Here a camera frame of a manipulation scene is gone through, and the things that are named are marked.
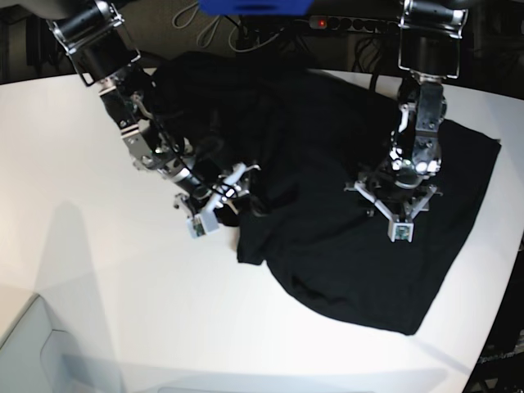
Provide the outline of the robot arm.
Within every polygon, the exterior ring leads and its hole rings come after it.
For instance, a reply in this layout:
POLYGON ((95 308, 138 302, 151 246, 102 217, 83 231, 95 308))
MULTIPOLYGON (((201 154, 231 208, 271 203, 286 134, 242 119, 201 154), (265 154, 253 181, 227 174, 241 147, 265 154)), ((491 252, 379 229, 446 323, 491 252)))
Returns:
POLYGON ((439 128, 447 111, 443 83, 457 79, 460 41, 474 1, 404 1, 398 67, 408 72, 397 93, 400 119, 386 158, 361 172, 350 190, 382 213, 390 230, 408 232, 437 193, 439 128))
POLYGON ((266 215, 253 160, 233 154, 225 111, 185 102, 140 65, 124 17, 109 1, 82 1, 47 25, 86 86, 98 85, 107 114, 139 170, 157 173, 180 192, 175 207, 192 220, 221 219, 246 207, 266 215))

